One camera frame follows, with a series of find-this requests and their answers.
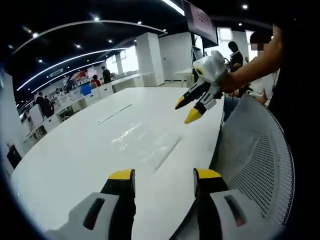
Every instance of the window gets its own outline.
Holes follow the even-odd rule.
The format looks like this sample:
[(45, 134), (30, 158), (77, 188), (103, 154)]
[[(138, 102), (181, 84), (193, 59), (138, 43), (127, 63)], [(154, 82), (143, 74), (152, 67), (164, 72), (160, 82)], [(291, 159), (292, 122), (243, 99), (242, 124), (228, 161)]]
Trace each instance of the window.
[(248, 31), (248, 30), (245, 31), (246, 41), (248, 43), (249, 61), (252, 61), (252, 59), (258, 56), (258, 51), (251, 50), (250, 36), (253, 33), (254, 33), (253, 31)]
[(118, 74), (119, 73), (118, 65), (117, 65), (117, 62), (113, 61), (113, 57), (114, 59), (116, 59), (115, 55), (108, 57), (106, 59), (106, 68), (110, 71), (110, 73)]
[(230, 59), (230, 55), (232, 54), (232, 52), (228, 47), (228, 43), (233, 39), (231, 28), (218, 27), (217, 32), (218, 46), (205, 48), (204, 52), (206, 52), (208, 56), (211, 56), (211, 51), (216, 50), (219, 51), (226, 59)]
[(121, 64), (124, 73), (139, 70), (136, 46), (131, 46), (125, 50), (125, 58), (121, 58)]
[(113, 56), (111, 57), (111, 59), (112, 59), (112, 63), (116, 63), (116, 62), (117, 62), (116, 55), (113, 55)]
[(194, 35), (194, 40), (195, 40), (195, 46), (198, 48), (198, 49), (201, 49), (201, 52), (202, 52), (202, 55), (204, 54), (204, 46), (203, 46), (203, 43), (202, 43), (202, 38), (198, 35)]
[(121, 51), (120, 52), (120, 58), (121, 58), (121, 60), (122, 59), (125, 59), (127, 56), (126, 56), (126, 50), (123, 50), (123, 51)]

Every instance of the screen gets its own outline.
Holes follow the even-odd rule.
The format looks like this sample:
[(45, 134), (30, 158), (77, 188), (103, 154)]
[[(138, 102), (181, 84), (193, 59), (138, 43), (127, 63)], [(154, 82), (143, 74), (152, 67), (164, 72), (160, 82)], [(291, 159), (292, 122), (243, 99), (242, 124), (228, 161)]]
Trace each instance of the screen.
[(210, 40), (213, 42), (214, 46), (217, 46), (217, 28), (213, 24), (211, 18), (204, 11), (185, 0), (183, 1), (183, 6), (189, 31)]

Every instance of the gray mesh chair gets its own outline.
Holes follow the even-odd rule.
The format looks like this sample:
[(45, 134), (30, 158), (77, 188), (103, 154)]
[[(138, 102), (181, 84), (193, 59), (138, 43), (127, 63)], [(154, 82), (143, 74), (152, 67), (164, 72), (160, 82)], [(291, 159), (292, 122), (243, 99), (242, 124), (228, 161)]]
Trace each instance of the gray mesh chair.
[(221, 129), (214, 169), (230, 189), (260, 207), (267, 222), (284, 225), (294, 193), (294, 163), (283, 130), (266, 107), (244, 95)]

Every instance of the computer monitor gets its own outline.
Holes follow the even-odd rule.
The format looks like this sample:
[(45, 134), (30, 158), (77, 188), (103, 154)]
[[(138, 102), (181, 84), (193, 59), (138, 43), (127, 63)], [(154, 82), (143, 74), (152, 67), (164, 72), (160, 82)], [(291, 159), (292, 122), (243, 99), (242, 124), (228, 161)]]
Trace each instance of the computer monitor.
[(204, 54), (202, 53), (201, 49), (195, 46), (192, 46), (192, 53), (196, 61), (204, 57)]
[(189, 31), (210, 40), (213, 46), (217, 46), (218, 32), (211, 18), (186, 0), (183, 0), (183, 6)]

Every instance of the dark ceiling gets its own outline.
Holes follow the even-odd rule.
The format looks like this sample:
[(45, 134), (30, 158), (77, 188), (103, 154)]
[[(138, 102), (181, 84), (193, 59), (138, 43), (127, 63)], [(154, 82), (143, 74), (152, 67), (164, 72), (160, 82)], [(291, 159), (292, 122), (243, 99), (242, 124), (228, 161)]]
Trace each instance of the dark ceiling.
[[(181, 0), (171, 1), (183, 8)], [(253, 0), (189, 2), (210, 15), (217, 26), (229, 26), (241, 31), (257, 30), (271, 24), (270, 16), (266, 14), (268, 11), (261, 10), (260, 5)], [(243, 10), (242, 4), (248, 4), (249, 9)], [(60, 25), (99, 17), (101, 20), (132, 23), (142, 21), (143, 25), (166, 29), (168, 34), (188, 30), (185, 17), (161, 0), (32, 0), (19, 3), (11, 1), (6, 8), (8, 13), (1, 17), (3, 28), (0, 61), (5, 62), (6, 70), (12, 75), (15, 90), (35, 74), (63, 60), (89, 52), (130, 46), (134, 44), (135, 37), (147, 32), (146, 28), (141, 26), (115, 23), (74, 25), (39, 36), (12, 54), (15, 49), (9, 48), (9, 45), (17, 48), (32, 38), (32, 34), (24, 27), (41, 33)], [(31, 94), (28, 88), (32, 91), (43, 84), (48, 80), (46, 76), (54, 70), (66, 66), (74, 69), (105, 58), (104, 53), (94, 54), (53, 68), (36, 77), (27, 87), (16, 91), (15, 98), (17, 101), (29, 99)]]

